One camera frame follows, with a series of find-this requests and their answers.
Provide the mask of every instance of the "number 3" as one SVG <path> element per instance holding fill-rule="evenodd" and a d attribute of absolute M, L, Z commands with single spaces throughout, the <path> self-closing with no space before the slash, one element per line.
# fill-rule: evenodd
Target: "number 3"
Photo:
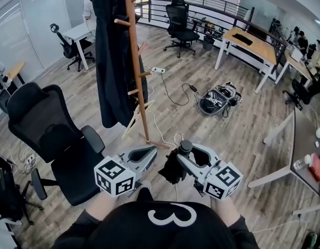
<path fill-rule="evenodd" d="M 183 205 L 183 204 L 176 204 L 176 203 L 170 203 L 170 204 L 171 205 L 177 205 L 177 206 L 180 206 L 182 208 L 185 208 L 188 212 L 190 212 L 191 218 L 184 222 L 184 221 L 178 219 L 176 217 L 175 213 L 173 213 L 169 218 L 157 219 L 157 218 L 154 217 L 156 211 L 155 210 L 151 210 L 151 211 L 148 212 L 149 220 L 152 223 L 154 223 L 155 225 L 158 225 L 158 226 L 163 226 L 163 225 L 169 224 L 170 222 L 174 222 L 176 225 L 178 225 L 180 227 L 188 227 L 188 226 L 192 225 L 196 221 L 197 214 L 196 214 L 194 209 L 190 208 L 187 205 Z"/>

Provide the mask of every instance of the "black office chair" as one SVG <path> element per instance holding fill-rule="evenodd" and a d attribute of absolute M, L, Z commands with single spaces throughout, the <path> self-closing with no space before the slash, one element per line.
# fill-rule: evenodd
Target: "black office chair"
<path fill-rule="evenodd" d="M 1 157 L 0 167 L 0 219 L 6 218 L 16 222 L 25 215 L 29 224 L 34 225 L 34 222 L 30 220 L 26 205 L 36 207 L 40 211 L 43 211 L 44 208 L 26 200 L 26 192 L 31 182 L 28 181 L 20 192 L 20 186 L 15 184 L 11 166 Z"/>
<path fill-rule="evenodd" d="M 186 28 L 187 19 L 188 19 L 188 8 L 184 0 L 172 0 L 170 5 L 166 5 L 166 12 L 168 13 L 170 25 L 168 28 L 168 33 L 172 38 L 179 40 L 173 41 L 172 45 L 166 46 L 163 48 L 163 51 L 166 51 L 167 48 L 179 47 L 188 49 L 193 52 L 193 55 L 196 55 L 196 51 L 190 48 L 192 41 L 197 40 L 200 36 L 194 32 L 197 24 L 195 23 L 193 29 L 190 30 Z"/>
<path fill-rule="evenodd" d="M 41 89 L 36 83 L 19 88 L 8 102 L 9 129 L 43 158 L 51 162 L 57 181 L 41 179 L 37 170 L 32 182 L 40 199 L 44 186 L 59 185 L 71 205 L 79 205 L 99 192 L 94 167 L 104 159 L 105 146 L 90 126 L 79 130 L 71 120 L 60 87 Z"/>
<path fill-rule="evenodd" d="M 292 81 L 292 87 L 294 89 L 294 93 L 291 94 L 286 90 L 283 90 L 283 93 L 287 93 L 289 95 L 289 99 L 285 101 L 285 104 L 289 104 L 290 102 L 294 102 L 296 107 L 299 110 L 303 110 L 303 107 L 300 104 L 302 101 L 304 104 L 308 105 L 313 96 L 320 93 L 320 76 L 319 79 L 312 79 L 312 84 L 306 89 L 302 83 L 297 80 Z"/>
<path fill-rule="evenodd" d="M 51 29 L 52 32 L 56 33 L 57 36 L 59 37 L 59 39 L 61 39 L 61 41 L 63 42 L 61 45 L 63 46 L 63 50 L 64 50 L 63 54 L 64 54 L 64 56 L 66 58 L 68 58 L 68 59 L 75 58 L 75 60 L 67 66 L 67 70 L 70 70 L 70 66 L 73 65 L 74 63 L 78 62 L 78 72 L 80 72 L 80 64 L 82 62 L 82 59 L 80 57 L 77 44 L 74 41 L 72 41 L 72 44 L 70 45 L 64 39 L 62 34 L 58 31 L 60 29 L 60 27 L 57 24 L 54 23 L 54 24 L 50 25 L 50 29 Z M 92 43 L 87 41 L 87 40 L 85 40 L 85 38 L 84 38 L 84 39 L 80 40 L 80 45 L 81 45 L 82 51 L 84 52 L 84 50 L 86 48 L 90 47 L 92 45 Z M 90 59 L 90 60 L 93 61 L 93 63 L 95 62 L 95 58 L 92 57 L 93 55 L 92 55 L 91 52 L 84 53 L 84 56 L 85 56 L 85 59 Z"/>

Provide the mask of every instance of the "power strip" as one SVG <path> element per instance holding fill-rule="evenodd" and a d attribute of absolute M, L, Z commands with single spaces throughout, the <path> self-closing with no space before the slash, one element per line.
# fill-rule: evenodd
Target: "power strip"
<path fill-rule="evenodd" d="M 159 68 L 159 67 L 153 67 L 152 69 L 152 72 L 155 72 L 155 73 L 162 73 L 164 74 L 165 73 L 165 69 L 164 68 Z"/>
<path fill-rule="evenodd" d="M 35 155 L 34 155 L 34 154 L 30 154 L 30 155 L 28 156 L 28 158 L 25 160 L 25 164 L 27 164 L 27 165 L 32 165 L 34 159 L 35 159 Z"/>

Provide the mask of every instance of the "black coat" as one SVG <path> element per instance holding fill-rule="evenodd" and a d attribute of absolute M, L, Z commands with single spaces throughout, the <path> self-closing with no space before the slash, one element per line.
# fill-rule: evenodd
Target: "black coat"
<path fill-rule="evenodd" d="M 92 0 L 96 15 L 96 78 L 102 124 L 106 128 L 117 122 L 127 126 L 137 106 L 128 91 L 136 88 L 130 48 L 129 30 L 115 24 L 114 19 L 128 21 L 125 0 Z M 141 58 L 140 70 L 144 72 Z M 147 81 L 142 78 L 144 101 L 147 102 Z"/>

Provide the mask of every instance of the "wooden floor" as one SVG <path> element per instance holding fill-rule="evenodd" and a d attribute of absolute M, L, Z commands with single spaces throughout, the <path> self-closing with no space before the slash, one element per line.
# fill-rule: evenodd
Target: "wooden floor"
<path fill-rule="evenodd" d="M 241 92 L 243 102 L 232 108 L 228 118 L 209 117 L 199 112 L 191 90 L 187 90 L 190 102 L 186 106 L 173 104 L 165 93 L 161 77 L 154 75 L 150 83 L 155 90 L 151 96 L 155 105 L 150 111 L 155 113 L 156 123 L 166 141 L 173 143 L 175 133 L 180 132 L 185 139 L 213 148 L 218 155 L 228 162 L 233 162 L 244 174 L 241 189 L 233 194 L 233 199 L 251 231 L 296 220 L 298 218 L 291 215 L 292 210 L 320 203 L 316 195 L 291 175 L 263 187 L 247 188 L 250 181 L 284 167 L 287 162 L 290 128 L 274 141 L 272 147 L 263 144 L 262 139 L 271 127 L 280 124 L 294 109 L 293 105 L 284 104 L 285 97 L 282 94 L 283 89 L 290 89 L 289 73 L 284 75 L 277 86 L 267 80 L 259 94 L 255 94 L 254 90 L 261 80 L 260 74 L 234 57 L 224 55 L 219 70 L 215 71 L 217 49 L 205 51 L 201 43 L 194 43 L 192 47 L 197 51 L 196 56 L 183 50 L 182 57 L 178 59 L 177 49 L 163 51 L 163 47 L 170 44 L 170 37 L 165 30 L 138 25 L 137 32 L 140 43 L 148 42 L 148 47 L 142 54 L 144 64 L 166 69 L 163 78 L 171 98 L 176 102 L 186 102 L 181 88 L 184 82 L 194 85 L 203 93 L 217 84 L 232 81 Z M 106 145 L 105 156 L 119 153 L 125 146 L 144 143 L 140 122 L 136 123 L 124 141 L 121 140 L 124 131 L 121 125 L 111 129 L 102 127 L 94 64 L 90 64 L 88 71 L 82 70 L 78 73 L 76 67 L 67 71 L 68 63 L 69 60 L 62 59 L 45 71 L 36 82 L 41 87 L 57 84 L 62 88 L 76 126 L 81 128 L 88 124 L 96 129 Z M 320 126 L 320 96 L 315 97 L 312 105 L 306 106 L 303 112 Z M 147 117 L 151 139 L 160 141 L 161 137 L 152 115 L 147 113 Z M 3 151 L 9 148 L 17 162 L 20 141 L 9 132 L 7 122 L 8 117 L 0 120 L 0 153 L 8 157 L 8 152 Z M 26 147 L 21 143 L 20 155 Z M 152 194 L 156 200 L 176 199 L 174 186 L 157 173 L 163 167 L 168 152 L 159 149 L 155 163 L 145 175 L 146 179 L 152 182 Z M 43 178 L 54 178 L 49 164 L 40 160 L 36 167 Z M 18 165 L 18 169 L 22 171 L 23 165 Z M 24 175 L 18 170 L 15 170 L 15 177 L 22 187 L 30 179 L 30 175 Z M 210 197 L 201 198 L 192 186 L 191 177 L 178 184 L 179 201 L 213 205 Z M 49 248 L 88 204 L 70 206 L 59 187 L 48 187 L 47 193 L 48 198 L 40 202 L 32 188 L 28 191 L 27 198 L 41 203 L 45 210 L 40 212 L 30 208 L 30 216 L 35 226 L 29 226 L 24 220 L 23 226 L 15 228 L 16 237 L 23 248 Z M 136 193 L 130 199 L 119 198 L 117 203 L 130 202 L 135 198 Z M 260 248 L 299 248 L 307 230 L 320 231 L 320 210 L 305 214 L 302 219 L 307 221 L 307 225 L 292 223 L 256 233 Z"/>

